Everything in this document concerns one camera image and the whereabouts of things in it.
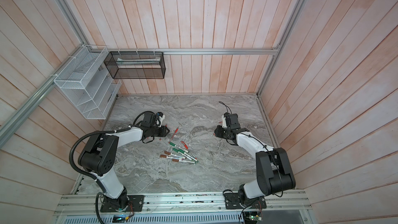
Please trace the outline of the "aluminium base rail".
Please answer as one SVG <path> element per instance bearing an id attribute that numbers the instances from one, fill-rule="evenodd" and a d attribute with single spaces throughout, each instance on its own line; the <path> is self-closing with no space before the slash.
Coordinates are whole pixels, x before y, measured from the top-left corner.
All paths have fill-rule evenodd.
<path id="1" fill-rule="evenodd" d="M 95 195 L 65 195 L 53 224 L 315 224 L 303 190 L 288 190 L 281 197 L 263 197 L 266 209 L 226 209 L 222 192 L 145 194 L 141 212 L 96 212 L 103 200 Z"/>

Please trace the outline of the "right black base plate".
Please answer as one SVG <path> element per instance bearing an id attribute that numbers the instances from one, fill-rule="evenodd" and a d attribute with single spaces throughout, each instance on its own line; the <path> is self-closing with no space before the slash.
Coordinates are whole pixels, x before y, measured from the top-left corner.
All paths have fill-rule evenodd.
<path id="1" fill-rule="evenodd" d="M 223 193 L 226 209 L 266 209 L 266 202 L 263 197 L 253 199 L 243 199 L 243 195 L 238 192 L 226 190 Z"/>

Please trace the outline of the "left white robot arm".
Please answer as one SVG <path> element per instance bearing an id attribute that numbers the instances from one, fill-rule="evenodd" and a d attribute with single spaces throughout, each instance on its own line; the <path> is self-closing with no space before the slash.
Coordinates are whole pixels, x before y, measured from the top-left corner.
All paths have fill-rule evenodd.
<path id="1" fill-rule="evenodd" d="M 69 162 L 78 173 L 91 177 L 101 188 L 104 202 L 122 211 L 129 198 L 127 190 L 119 181 L 114 164 L 117 149 L 132 142 L 147 138 L 166 137 L 170 130 L 162 124 L 162 112 L 145 111 L 144 119 L 134 120 L 127 128 L 111 131 L 95 131 L 80 138 L 69 154 Z"/>

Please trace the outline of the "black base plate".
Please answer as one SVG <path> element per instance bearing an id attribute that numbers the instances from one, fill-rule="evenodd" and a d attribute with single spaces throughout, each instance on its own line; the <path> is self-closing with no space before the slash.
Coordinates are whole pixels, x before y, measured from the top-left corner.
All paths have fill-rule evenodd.
<path id="1" fill-rule="evenodd" d="M 263 197 L 253 199 L 243 199 L 243 195 L 238 192 L 226 190 L 223 193 L 226 209 L 266 209 L 266 202 Z"/>
<path id="2" fill-rule="evenodd" d="M 100 211 L 102 213 L 110 212 L 141 212 L 144 204 L 144 195 L 123 195 L 118 199 L 104 197 Z"/>

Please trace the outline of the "lower brown marker pen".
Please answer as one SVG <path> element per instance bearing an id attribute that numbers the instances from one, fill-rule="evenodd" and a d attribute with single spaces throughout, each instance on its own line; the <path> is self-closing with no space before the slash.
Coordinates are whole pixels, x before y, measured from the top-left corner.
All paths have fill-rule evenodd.
<path id="1" fill-rule="evenodd" d="M 188 160 L 179 160 L 179 159 L 172 159 L 173 162 L 179 162 L 179 163 L 189 163 L 189 164 L 195 164 L 194 161 L 188 161 Z"/>

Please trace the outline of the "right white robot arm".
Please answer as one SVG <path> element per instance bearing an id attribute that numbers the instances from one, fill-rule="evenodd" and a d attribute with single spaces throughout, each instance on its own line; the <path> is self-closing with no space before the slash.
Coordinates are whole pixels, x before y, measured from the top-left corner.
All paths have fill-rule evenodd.
<path id="1" fill-rule="evenodd" d="M 283 193 L 294 189 L 296 181 L 287 152 L 271 147 L 238 122 L 238 115 L 224 113 L 222 125 L 214 131 L 216 137 L 232 141 L 247 151 L 256 160 L 256 179 L 239 187 L 238 197 L 243 206 L 251 205 L 253 199 Z"/>

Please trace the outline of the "horizontal aluminium wall rail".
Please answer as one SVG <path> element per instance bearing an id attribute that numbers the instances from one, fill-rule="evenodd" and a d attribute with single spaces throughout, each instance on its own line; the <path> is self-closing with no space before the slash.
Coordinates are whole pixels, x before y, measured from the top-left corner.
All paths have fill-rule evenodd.
<path id="1" fill-rule="evenodd" d="M 107 48 L 109 52 L 162 52 L 164 55 L 276 55 L 278 48 Z"/>

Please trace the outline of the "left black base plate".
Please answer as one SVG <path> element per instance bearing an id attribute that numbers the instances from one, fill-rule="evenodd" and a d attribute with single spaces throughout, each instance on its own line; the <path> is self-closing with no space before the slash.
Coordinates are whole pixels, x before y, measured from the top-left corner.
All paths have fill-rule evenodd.
<path id="1" fill-rule="evenodd" d="M 118 199 L 104 197 L 100 211 L 102 213 L 110 212 L 141 212 L 144 204 L 144 195 L 123 195 Z"/>

